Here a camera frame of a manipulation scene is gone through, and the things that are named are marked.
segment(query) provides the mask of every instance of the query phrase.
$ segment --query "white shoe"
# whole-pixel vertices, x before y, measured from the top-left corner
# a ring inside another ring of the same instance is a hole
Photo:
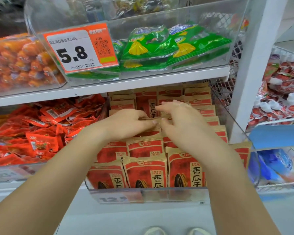
[[[167,235],[160,227],[150,227],[144,235]]]
[[[196,227],[189,231],[188,235],[211,235],[211,233],[202,228]]]

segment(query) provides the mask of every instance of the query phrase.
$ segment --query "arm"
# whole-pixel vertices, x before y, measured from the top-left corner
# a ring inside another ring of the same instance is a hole
[[[147,117],[141,110],[121,110],[83,129],[0,203],[0,235],[52,235],[102,147],[157,123],[141,117]]]
[[[203,116],[178,101],[163,102],[156,109],[172,115],[174,125],[162,119],[162,129],[179,148],[196,158],[207,174],[217,234],[280,235],[238,153],[209,128]]]

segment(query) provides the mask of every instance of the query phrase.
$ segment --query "blue package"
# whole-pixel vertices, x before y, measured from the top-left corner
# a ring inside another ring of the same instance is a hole
[[[262,180],[265,180],[267,183],[271,184],[285,183],[285,180],[283,180],[283,178],[279,174],[277,174],[273,169],[266,165],[261,155],[257,155],[257,153],[251,152],[248,169],[253,175],[253,178],[256,178],[256,176],[259,174],[259,166]]]
[[[286,182],[294,182],[294,159],[283,149],[259,152],[268,167],[277,172]]]

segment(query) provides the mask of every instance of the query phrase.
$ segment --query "orange price tag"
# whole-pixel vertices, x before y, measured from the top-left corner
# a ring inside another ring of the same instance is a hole
[[[65,73],[118,66],[106,23],[43,34]]]

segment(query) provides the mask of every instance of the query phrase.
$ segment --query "qr code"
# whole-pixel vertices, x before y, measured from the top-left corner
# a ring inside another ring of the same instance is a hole
[[[100,56],[111,54],[111,50],[108,46],[108,41],[106,39],[95,41],[95,46]]]

